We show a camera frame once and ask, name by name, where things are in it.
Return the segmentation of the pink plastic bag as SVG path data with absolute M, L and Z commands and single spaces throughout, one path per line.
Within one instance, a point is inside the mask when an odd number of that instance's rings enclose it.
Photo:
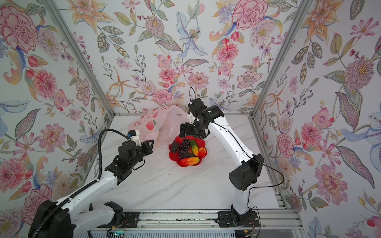
M 188 122 L 184 110 L 170 105 L 148 111 L 130 124 L 128 130 L 139 131 L 141 141 L 153 140 L 156 149 L 170 144 L 180 134 L 180 125 Z

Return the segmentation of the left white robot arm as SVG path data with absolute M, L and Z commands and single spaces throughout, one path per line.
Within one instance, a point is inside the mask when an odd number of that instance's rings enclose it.
M 124 209 L 115 202 L 106 202 L 89 212 L 84 212 L 84 209 L 121 184 L 135 170 L 136 164 L 153 153 L 153 146 L 153 140 L 141 144 L 133 140 L 125 141 L 100 178 L 56 202 L 43 202 L 37 209 L 28 237 L 76 238 L 100 226 L 116 228 L 125 223 L 128 219 Z

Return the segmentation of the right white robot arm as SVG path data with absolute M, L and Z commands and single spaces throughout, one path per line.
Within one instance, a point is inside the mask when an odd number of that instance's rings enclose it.
M 235 134 L 222 111 L 217 106 L 207 107 L 201 99 L 195 98 L 188 104 L 188 123 L 180 125 L 180 138 L 192 136 L 205 139 L 212 133 L 223 145 L 233 161 L 235 170 L 229 173 L 229 180 L 235 188 L 231 213 L 227 222 L 244 227 L 254 222 L 250 204 L 250 189 L 257 182 L 264 165 L 262 155 L 255 155 Z

